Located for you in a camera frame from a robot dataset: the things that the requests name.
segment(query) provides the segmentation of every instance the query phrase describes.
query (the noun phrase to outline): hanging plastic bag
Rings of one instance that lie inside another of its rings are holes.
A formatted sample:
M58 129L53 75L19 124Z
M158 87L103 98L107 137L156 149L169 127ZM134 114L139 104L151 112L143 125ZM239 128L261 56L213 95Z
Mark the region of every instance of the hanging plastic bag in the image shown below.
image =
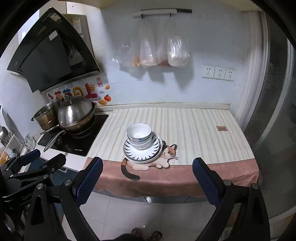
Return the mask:
M156 65L155 63L155 42L152 32L152 26L147 19L141 19L139 22L140 32L140 60L144 68Z
M168 38L169 28L168 22L158 29L158 40L156 48L156 64L169 66L168 64Z
M124 67L139 67L140 61L140 43L136 36L130 40L122 41L117 50L117 56L112 59Z
M188 39L181 37L173 19L170 19L170 31L168 37L168 64L174 67L185 67L189 61L190 54Z

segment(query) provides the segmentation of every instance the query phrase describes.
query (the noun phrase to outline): induction cooktop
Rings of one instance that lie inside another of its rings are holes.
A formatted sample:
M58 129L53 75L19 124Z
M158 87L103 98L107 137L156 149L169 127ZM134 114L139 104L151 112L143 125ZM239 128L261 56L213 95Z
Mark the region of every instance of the induction cooktop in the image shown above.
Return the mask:
M52 149L79 155L87 156L96 136L101 130L103 124L105 123L108 115L96 115L95 123L89 129L90 134L85 138L77 139L73 137L69 132L61 134L58 139L55 141ZM46 146L49 141L62 129L60 127L52 130L51 132L45 133L41 140L38 142L38 145Z

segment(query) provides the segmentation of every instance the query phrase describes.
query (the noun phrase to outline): stacked bowls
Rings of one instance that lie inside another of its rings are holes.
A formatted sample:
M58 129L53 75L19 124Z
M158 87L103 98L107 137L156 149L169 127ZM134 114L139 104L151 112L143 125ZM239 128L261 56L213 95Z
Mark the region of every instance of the stacked bowls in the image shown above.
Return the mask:
M137 150L145 150L151 144L151 128L144 123L136 123L126 130L129 143Z

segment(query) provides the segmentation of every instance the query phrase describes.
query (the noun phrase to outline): slipper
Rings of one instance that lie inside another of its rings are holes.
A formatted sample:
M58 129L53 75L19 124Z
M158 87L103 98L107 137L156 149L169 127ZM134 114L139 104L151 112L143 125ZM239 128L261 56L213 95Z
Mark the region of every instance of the slipper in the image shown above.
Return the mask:
M163 234L159 231L155 231L152 236L148 239L148 241L159 241L163 237Z
M135 235L135 236L137 236L137 237L139 237L139 238L141 238L141 237L142 237L142 230L139 229L139 228L134 228L134 229L131 231L131 234L132 234L132 235Z

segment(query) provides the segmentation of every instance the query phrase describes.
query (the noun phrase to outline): stack of dishes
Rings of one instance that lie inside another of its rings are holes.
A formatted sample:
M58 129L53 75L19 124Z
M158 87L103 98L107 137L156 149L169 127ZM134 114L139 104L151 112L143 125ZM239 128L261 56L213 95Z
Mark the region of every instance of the stack of dishes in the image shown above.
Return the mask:
M124 156L135 163L148 163L159 157L162 139L151 132L150 126L137 123L128 127L128 138L122 146Z

